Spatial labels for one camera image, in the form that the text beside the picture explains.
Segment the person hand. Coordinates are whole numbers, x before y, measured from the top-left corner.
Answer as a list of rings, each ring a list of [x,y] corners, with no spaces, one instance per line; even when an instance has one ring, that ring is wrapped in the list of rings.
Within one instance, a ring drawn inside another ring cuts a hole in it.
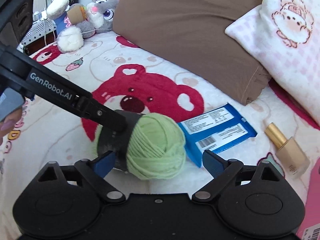
[[[3,137],[14,129],[15,124],[21,119],[21,117],[22,107],[16,109],[14,112],[6,116],[3,121],[1,121],[0,144],[3,143]]]

